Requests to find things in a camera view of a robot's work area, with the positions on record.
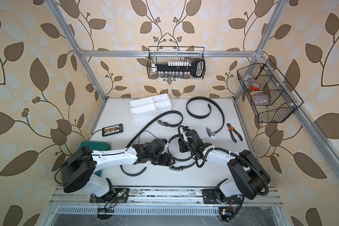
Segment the white divided storage tray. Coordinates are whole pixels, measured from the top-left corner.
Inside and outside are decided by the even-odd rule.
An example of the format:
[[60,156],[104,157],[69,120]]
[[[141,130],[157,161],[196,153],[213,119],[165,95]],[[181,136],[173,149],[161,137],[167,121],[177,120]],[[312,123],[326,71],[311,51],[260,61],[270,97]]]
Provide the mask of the white divided storage tray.
[[172,110],[168,94],[132,100],[129,103],[134,122],[152,119],[162,113]]

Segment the black belt front loop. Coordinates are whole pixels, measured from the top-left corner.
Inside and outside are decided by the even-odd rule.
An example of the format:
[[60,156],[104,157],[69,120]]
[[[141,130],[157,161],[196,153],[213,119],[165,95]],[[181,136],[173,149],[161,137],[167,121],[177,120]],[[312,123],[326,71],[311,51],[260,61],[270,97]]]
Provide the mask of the black belt front loop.
[[[167,151],[168,151],[169,154],[170,154],[169,145],[170,145],[171,141],[176,139],[176,138],[180,138],[180,135],[179,134],[174,135],[168,141]],[[184,162],[191,160],[191,157],[188,157],[186,159],[179,159],[179,158],[176,158],[176,157],[173,156],[172,158],[175,161],[175,163],[170,166],[170,169],[174,170],[174,171],[183,171],[183,170],[189,169],[189,168],[191,168],[195,165],[195,162],[193,162],[189,165],[176,165],[177,163],[184,163]]]

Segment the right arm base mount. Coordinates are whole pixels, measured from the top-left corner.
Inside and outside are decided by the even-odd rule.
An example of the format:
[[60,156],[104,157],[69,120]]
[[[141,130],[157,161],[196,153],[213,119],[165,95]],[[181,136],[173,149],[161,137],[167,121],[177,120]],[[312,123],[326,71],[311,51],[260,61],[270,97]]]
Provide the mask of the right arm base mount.
[[215,188],[203,189],[202,195],[204,204],[240,204],[242,200],[240,195],[227,197],[219,189]]

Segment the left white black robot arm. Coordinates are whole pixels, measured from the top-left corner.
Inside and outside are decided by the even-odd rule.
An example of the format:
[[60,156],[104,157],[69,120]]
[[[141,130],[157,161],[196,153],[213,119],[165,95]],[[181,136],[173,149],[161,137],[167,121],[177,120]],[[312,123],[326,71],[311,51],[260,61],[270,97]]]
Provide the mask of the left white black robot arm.
[[103,197],[112,191],[110,179],[104,179],[95,172],[120,165],[135,165],[150,162],[152,165],[170,167],[175,160],[165,153],[166,139],[154,139],[144,144],[130,145],[114,151],[91,150],[89,146],[79,148],[60,167],[65,193],[79,190]]

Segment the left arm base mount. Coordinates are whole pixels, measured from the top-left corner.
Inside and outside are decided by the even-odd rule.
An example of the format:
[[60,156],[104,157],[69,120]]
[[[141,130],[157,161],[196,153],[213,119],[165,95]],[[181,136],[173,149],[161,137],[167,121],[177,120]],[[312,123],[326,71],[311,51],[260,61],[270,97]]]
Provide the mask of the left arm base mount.
[[94,194],[91,195],[89,202],[90,203],[113,203],[117,200],[127,200],[129,197],[129,188],[115,188],[110,190],[107,194],[102,197],[97,197]]

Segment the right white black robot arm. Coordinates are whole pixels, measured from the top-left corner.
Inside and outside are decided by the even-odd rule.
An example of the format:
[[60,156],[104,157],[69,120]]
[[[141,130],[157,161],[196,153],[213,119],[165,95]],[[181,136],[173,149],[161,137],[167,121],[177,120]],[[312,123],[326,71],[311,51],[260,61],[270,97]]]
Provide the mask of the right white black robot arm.
[[179,126],[178,134],[185,151],[191,153],[198,168],[202,168],[206,162],[212,162],[230,170],[232,179],[224,179],[215,187],[218,202],[226,202],[237,195],[253,200],[258,195],[269,194],[271,178],[250,151],[231,152],[203,143],[195,130],[185,126]]

